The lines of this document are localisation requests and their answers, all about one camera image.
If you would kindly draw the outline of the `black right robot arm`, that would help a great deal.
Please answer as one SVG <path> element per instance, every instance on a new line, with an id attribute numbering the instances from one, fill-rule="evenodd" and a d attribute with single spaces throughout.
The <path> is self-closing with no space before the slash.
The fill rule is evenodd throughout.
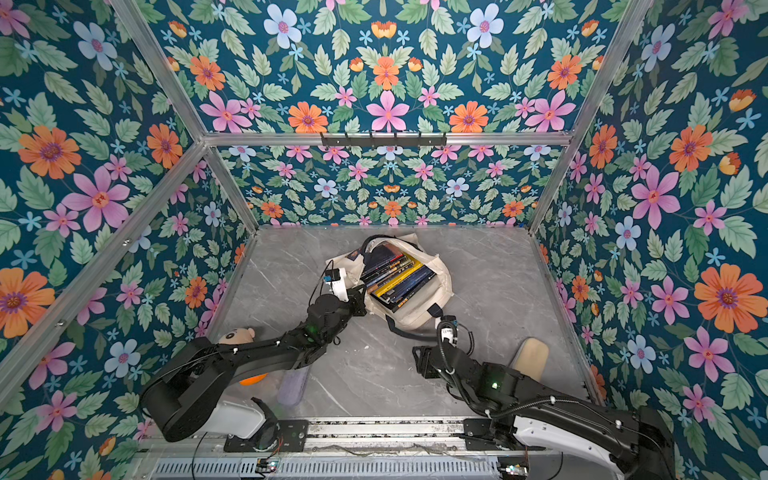
<path id="1" fill-rule="evenodd" d="M 442 341 L 417 346 L 417 372 L 446 382 L 452 395 L 489 422 L 499 448 L 536 447 L 577 456 L 625 479 L 672 479 L 674 439 L 658 411 L 601 406 L 545 386 L 497 363 L 479 363 Z"/>

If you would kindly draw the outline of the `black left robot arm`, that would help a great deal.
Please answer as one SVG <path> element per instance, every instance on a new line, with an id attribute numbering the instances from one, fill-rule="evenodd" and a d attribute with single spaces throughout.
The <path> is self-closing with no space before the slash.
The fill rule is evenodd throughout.
<path id="1" fill-rule="evenodd" d="M 367 314 L 365 294 L 363 285 L 349 289 L 346 301 L 323 294 L 308 307 L 305 321 L 274 339 L 214 344 L 197 338 L 145 385 L 139 406 L 166 441 L 184 440 L 210 422 L 230 385 L 318 360 L 352 318 Z"/>

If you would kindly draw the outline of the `navy book yellow label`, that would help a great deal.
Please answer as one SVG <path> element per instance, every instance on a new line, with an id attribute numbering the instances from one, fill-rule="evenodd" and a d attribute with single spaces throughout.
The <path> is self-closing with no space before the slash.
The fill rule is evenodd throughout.
<path id="1" fill-rule="evenodd" d="M 410 298 L 414 292 L 428 283 L 435 275 L 436 273 L 433 270 L 426 266 L 422 266 L 413 274 L 410 274 L 408 277 L 406 277 L 392 290 L 384 293 L 381 296 L 381 300 L 387 307 L 395 309 L 404 300 Z"/>

